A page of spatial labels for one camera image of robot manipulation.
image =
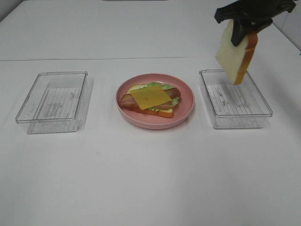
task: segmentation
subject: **sandwich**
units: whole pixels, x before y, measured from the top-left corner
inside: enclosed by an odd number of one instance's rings
[[[253,31],[247,34],[238,46],[234,46],[231,42],[232,33],[233,20],[230,20],[222,35],[215,58],[231,79],[232,84],[239,85],[252,60],[258,38],[257,33]]]
[[[151,82],[130,87],[118,105],[141,114],[172,118],[180,98],[181,93],[177,87]]]

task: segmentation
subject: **white wall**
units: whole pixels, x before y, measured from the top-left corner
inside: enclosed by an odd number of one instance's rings
[[[22,0],[0,0],[0,21],[3,20]]]
[[[284,12],[273,18],[274,25],[301,50],[301,2],[295,1],[297,6],[293,12]]]

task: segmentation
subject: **transparent box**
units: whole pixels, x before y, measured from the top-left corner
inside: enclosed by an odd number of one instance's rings
[[[248,72],[240,85],[233,85],[224,70],[202,70],[199,74],[214,128],[262,128],[273,115]]]
[[[85,123],[89,101],[87,72],[40,73],[16,123],[27,134],[74,132]]]

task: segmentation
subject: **bread slice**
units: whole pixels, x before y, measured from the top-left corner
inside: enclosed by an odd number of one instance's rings
[[[145,87],[146,85],[133,85],[132,87],[130,87],[127,91],[127,94],[131,93],[132,90],[134,89],[140,89]],[[174,108],[169,108],[166,110],[160,109],[158,111],[152,111],[149,109],[145,109],[145,110],[141,110],[139,107],[127,107],[128,110],[130,111],[135,111],[138,113],[142,113],[142,114],[150,114],[150,115],[158,115],[161,117],[165,117],[165,118],[172,118],[174,116]]]
[[[127,109],[142,114],[158,115],[165,118],[172,118],[174,116],[174,108],[169,108],[167,110],[159,110],[159,111],[151,111],[148,109],[141,110],[139,107],[127,107]]]
[[[222,35],[221,45],[215,56],[233,85],[239,85],[245,76],[257,44],[257,33],[247,34],[238,46],[231,42],[233,20],[230,20]]]

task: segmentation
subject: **white bread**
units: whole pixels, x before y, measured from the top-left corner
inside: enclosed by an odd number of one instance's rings
[[[257,33],[247,34],[238,46],[231,42],[233,20],[230,20],[222,35],[221,45],[215,56],[233,85],[239,85],[245,76],[257,44]]]

